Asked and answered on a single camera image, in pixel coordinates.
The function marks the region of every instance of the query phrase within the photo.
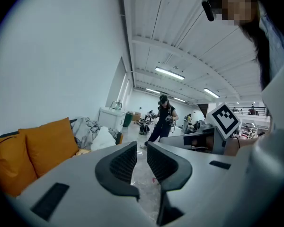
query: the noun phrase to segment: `fluorescent light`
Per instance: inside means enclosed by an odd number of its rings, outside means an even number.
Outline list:
[[[180,79],[180,80],[183,80],[183,79],[184,79],[184,77],[182,77],[182,76],[180,76],[180,75],[178,75],[178,74],[176,74],[176,73],[173,73],[173,72],[171,72],[171,71],[169,71],[169,70],[164,70],[164,69],[162,69],[162,68],[160,68],[160,67],[156,67],[156,71],[165,73],[165,74],[167,74],[167,75],[170,75],[170,76],[172,76],[172,77],[178,78],[178,79]]]
[[[176,97],[174,97],[174,99],[179,100],[179,101],[181,101],[181,102],[185,102],[184,100],[178,99],[178,98],[176,98]]]
[[[161,92],[158,92],[158,91],[155,91],[155,90],[151,90],[151,89],[146,89],[147,91],[151,91],[151,92],[154,92],[154,93],[159,93],[159,94],[161,94]]]
[[[220,96],[216,95],[215,93],[213,93],[211,90],[209,90],[208,88],[204,88],[204,91],[209,93],[210,95],[216,97],[216,98],[219,98]]]

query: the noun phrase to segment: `gray concrete floor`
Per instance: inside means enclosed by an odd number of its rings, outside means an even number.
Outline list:
[[[153,131],[154,124],[149,125],[150,132]],[[140,126],[133,121],[128,127],[123,127],[123,142],[136,141],[137,147],[137,164],[133,170],[131,185],[139,189],[139,204],[144,211],[153,220],[157,220],[160,207],[160,185],[147,164],[146,149],[141,148],[144,142],[148,140],[151,134],[146,136],[139,134]]]

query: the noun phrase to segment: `blue shirt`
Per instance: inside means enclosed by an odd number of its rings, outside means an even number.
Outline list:
[[[258,6],[260,11],[259,27],[269,40],[270,80],[272,80],[284,65],[284,36],[274,26],[260,2]]]

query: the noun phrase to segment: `green trash bin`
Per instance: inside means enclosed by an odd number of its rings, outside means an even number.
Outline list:
[[[128,127],[133,119],[133,115],[131,113],[127,113],[124,119],[123,127]]]

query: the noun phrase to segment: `black shirt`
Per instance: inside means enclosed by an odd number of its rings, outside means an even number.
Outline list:
[[[171,106],[170,111],[168,108],[163,108],[163,107],[161,109],[160,107],[158,107],[158,109],[160,113],[158,124],[163,124],[164,126],[170,126],[169,122],[166,122],[165,119],[167,116],[172,116],[172,112],[175,110],[175,108]]]

